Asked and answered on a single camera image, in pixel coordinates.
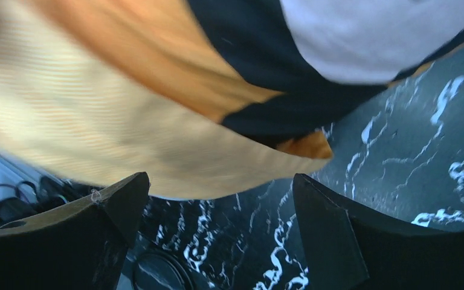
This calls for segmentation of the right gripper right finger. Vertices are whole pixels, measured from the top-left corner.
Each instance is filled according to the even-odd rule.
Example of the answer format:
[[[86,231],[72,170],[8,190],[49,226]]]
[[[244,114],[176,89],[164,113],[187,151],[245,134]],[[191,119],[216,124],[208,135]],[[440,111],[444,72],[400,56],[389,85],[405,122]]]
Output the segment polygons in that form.
[[[292,191],[312,289],[464,289],[464,231],[396,219],[305,174]]]

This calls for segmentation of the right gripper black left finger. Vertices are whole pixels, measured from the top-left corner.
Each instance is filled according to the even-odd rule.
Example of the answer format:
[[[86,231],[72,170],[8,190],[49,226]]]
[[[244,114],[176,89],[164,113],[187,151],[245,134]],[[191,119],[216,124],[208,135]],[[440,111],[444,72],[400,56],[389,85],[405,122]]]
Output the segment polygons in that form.
[[[144,172],[0,227],[0,289],[115,289],[148,200]]]

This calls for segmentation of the orange printed pillowcase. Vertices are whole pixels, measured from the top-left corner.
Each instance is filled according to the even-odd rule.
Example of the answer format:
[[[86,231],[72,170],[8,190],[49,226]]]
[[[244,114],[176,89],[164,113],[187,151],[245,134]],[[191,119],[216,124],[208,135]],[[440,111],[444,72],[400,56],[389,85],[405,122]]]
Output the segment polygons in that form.
[[[215,199],[321,169],[321,127],[464,45],[464,1],[0,1],[0,150]]]

